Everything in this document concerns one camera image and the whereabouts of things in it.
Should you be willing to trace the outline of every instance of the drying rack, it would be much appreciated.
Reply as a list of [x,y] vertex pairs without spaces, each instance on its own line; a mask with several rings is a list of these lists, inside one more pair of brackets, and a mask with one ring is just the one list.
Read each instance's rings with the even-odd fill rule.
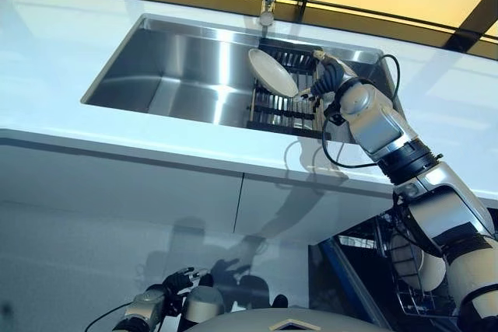
[[[294,79],[299,91],[310,88],[316,80],[319,46],[294,44],[262,38],[258,47],[277,60]],[[321,138],[324,108],[321,98],[293,100],[274,95],[255,79],[247,128],[281,134]]]

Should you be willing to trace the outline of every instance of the black glove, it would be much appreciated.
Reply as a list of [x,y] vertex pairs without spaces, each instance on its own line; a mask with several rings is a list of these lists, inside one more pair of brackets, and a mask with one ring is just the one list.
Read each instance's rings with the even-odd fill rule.
[[342,78],[344,77],[344,68],[336,60],[329,59],[322,62],[324,73],[311,86],[311,94],[322,96],[325,93],[332,93],[339,88]]

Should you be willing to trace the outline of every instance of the metal sink basin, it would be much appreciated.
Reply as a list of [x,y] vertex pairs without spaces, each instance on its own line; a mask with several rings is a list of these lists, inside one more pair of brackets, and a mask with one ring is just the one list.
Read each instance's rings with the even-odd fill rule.
[[[243,30],[184,23],[183,20],[175,23],[168,18],[143,15],[104,66],[82,102],[245,128],[248,121],[254,119],[255,95],[255,81],[247,52],[258,47],[260,39],[260,35]],[[369,75],[379,89],[391,95],[392,79],[387,66],[385,62],[376,65],[381,55],[379,50],[324,44],[316,40],[289,40],[278,35],[273,39],[322,46],[348,62],[359,75]],[[292,109],[288,100],[267,97],[265,103],[270,107],[274,105],[278,109],[278,105],[283,104],[286,109]],[[283,124],[293,129],[308,127],[305,120],[290,123],[284,121],[285,116],[279,119],[275,119],[278,117],[275,115],[267,116],[269,119],[260,117],[261,121],[275,125],[269,126],[270,131],[274,128],[282,132]],[[318,130],[317,124],[314,126],[316,128],[310,127],[309,130]],[[332,125],[330,128],[333,139],[354,142],[347,128]],[[302,135],[314,136],[317,133],[308,131]]]

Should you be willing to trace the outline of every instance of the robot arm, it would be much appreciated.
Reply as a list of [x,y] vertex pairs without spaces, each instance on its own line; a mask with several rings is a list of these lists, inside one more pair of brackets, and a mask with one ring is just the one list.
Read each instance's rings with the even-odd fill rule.
[[491,215],[423,144],[390,99],[350,69],[341,74],[342,61],[318,51],[315,56],[329,73],[311,92],[335,93],[335,108],[352,136],[394,184],[402,220],[424,250],[446,260],[458,326],[463,331],[495,330],[498,243]]

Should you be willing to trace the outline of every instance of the black cable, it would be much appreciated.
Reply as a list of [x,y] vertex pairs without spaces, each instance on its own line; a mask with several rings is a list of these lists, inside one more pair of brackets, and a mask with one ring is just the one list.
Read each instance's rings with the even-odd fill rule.
[[377,60],[377,64],[379,62],[381,62],[381,60],[384,60],[385,58],[390,58],[392,59],[392,61],[395,62],[395,65],[396,65],[396,73],[397,73],[397,77],[396,77],[396,86],[395,86],[395,91],[393,92],[392,94],[392,97],[391,97],[391,101],[395,101],[396,99],[396,96],[398,95],[398,91],[399,91],[399,81],[401,80],[401,77],[402,77],[402,70],[401,68],[399,67],[399,61],[398,59],[393,55],[393,54],[383,54],[382,56],[379,57],[379,59]]
[[159,328],[157,328],[157,332],[161,332],[161,328],[163,328],[163,323],[164,323],[164,320],[166,319],[166,317],[164,317],[162,320],[161,320],[161,323],[159,323]]
[[327,157],[327,159],[333,163],[334,165],[336,166],[340,166],[340,167],[345,167],[346,169],[359,169],[360,167],[370,167],[370,166],[377,166],[376,163],[364,163],[364,164],[361,164],[361,165],[345,165],[343,163],[340,163],[338,161],[335,161],[331,156],[330,154],[328,153],[328,150],[327,150],[327,124],[328,124],[328,120],[330,120],[330,117],[332,116],[332,113],[329,113],[326,117],[325,117],[325,121],[324,121],[324,125],[323,125],[323,128],[321,129],[321,147],[324,149],[324,154],[325,154],[325,157]]
[[94,321],[92,321],[86,328],[85,328],[85,332],[88,332],[88,330],[90,329],[90,327],[92,325],[94,325],[96,322],[98,322],[99,320],[105,318],[106,316],[108,316],[109,314],[113,313],[114,311],[116,310],[119,310],[120,308],[122,307],[125,307],[125,306],[128,306],[131,302],[128,302],[128,303],[124,303],[123,305],[121,306],[118,306],[118,307],[114,307],[112,310],[108,311],[107,313],[105,314],[102,314],[101,316],[99,316],[98,318],[96,318]]

